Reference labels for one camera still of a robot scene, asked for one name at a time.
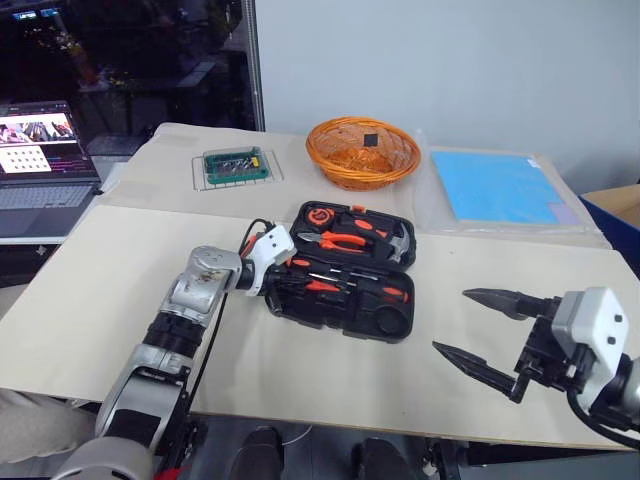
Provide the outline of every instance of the black tool case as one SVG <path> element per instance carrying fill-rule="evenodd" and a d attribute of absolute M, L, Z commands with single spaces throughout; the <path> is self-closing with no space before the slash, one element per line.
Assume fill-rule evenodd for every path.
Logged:
<path fill-rule="evenodd" d="M 265 292 L 274 315 L 389 343 L 411 333 L 414 287 L 404 273 L 416 256 L 411 222 L 359 206 L 314 201 L 302 205 L 290 233 L 298 253 L 274 269 L 277 280 Z M 355 235 L 364 245 L 332 240 L 340 249 L 323 248 L 301 234 Z M 394 258 L 394 253 L 401 254 Z"/>

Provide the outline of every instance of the laptop keyboard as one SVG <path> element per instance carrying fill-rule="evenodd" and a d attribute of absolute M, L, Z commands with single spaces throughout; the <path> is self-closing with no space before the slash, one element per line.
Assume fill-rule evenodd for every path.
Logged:
<path fill-rule="evenodd" d="M 0 188 L 0 210 L 77 207 L 91 185 Z"/>

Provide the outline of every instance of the white wall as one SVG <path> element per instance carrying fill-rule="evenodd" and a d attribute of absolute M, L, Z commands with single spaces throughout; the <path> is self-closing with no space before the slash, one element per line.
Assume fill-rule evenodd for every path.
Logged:
<path fill-rule="evenodd" d="M 640 177 L 638 0 L 256 0 L 266 128 L 340 115 Z"/>

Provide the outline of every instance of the black square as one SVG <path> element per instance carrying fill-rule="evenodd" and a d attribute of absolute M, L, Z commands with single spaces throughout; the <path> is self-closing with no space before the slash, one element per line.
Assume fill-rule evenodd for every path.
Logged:
<path fill-rule="evenodd" d="M 377 147 L 378 146 L 378 134 L 377 133 L 365 133 L 364 134 L 364 146 L 365 147 Z"/>

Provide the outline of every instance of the screen display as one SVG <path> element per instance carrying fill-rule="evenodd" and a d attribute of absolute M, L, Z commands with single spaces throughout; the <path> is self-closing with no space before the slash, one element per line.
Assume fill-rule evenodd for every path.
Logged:
<path fill-rule="evenodd" d="M 95 175 L 67 113 L 0 117 L 0 179 Z"/>
<path fill-rule="evenodd" d="M 13 18 L 15 18 L 16 20 L 33 20 L 36 17 L 36 12 L 34 12 L 33 10 L 13 14 Z"/>
<path fill-rule="evenodd" d="M 56 15 L 60 15 L 60 9 L 59 8 L 43 8 L 42 10 L 40 10 L 40 15 L 43 16 L 44 18 L 54 17 Z"/>

